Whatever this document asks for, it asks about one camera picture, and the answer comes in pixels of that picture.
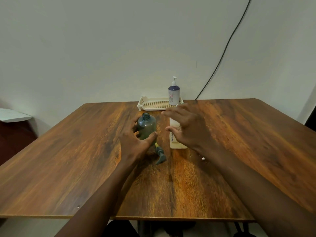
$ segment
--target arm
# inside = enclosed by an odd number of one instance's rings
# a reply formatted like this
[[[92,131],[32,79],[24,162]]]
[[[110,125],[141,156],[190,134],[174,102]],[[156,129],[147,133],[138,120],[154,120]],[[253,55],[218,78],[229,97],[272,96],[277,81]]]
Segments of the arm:
[[[163,112],[178,121],[182,131],[166,127],[176,139],[211,161],[269,236],[312,236],[316,217],[285,195],[258,172],[225,150],[191,106],[179,105]]]
[[[120,136],[122,157],[116,169],[55,237],[102,234],[127,177],[157,137],[154,132],[147,139],[139,140],[134,134],[137,119],[133,119]]]

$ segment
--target person's left arm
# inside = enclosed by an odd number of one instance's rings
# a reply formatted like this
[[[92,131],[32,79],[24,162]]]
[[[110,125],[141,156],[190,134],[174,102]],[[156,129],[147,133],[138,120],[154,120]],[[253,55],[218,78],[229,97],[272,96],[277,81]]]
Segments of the person's left arm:
[[[137,119],[130,121],[120,136],[122,157],[116,169],[55,237],[102,234],[127,177],[157,137],[157,132],[154,132],[147,139],[139,140],[134,134]]]

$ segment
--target maroon object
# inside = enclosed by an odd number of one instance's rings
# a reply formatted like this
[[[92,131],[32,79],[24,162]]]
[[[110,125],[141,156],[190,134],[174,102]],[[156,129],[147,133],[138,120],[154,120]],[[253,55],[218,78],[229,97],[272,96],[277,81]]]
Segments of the maroon object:
[[[28,121],[0,122],[0,165],[36,139]]]

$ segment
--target floor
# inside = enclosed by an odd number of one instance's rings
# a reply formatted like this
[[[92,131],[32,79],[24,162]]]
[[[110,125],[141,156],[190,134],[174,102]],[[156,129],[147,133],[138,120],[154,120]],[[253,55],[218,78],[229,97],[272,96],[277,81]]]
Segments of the floor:
[[[0,237],[53,237],[66,223],[65,219],[32,219],[11,218],[0,227]],[[137,230],[137,221],[131,221]],[[262,228],[252,223],[249,225],[250,233],[257,237],[267,237]],[[195,227],[184,231],[184,237],[232,237],[236,233],[233,223],[198,222]],[[160,229],[155,237],[169,237]]]

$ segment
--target green translucent bottle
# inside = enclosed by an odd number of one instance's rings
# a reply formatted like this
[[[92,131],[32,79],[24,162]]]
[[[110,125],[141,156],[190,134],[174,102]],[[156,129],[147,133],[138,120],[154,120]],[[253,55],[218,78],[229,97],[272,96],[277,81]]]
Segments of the green translucent bottle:
[[[148,113],[143,115],[137,121],[137,129],[139,131],[139,139],[146,139],[151,133],[156,131],[156,119]]]

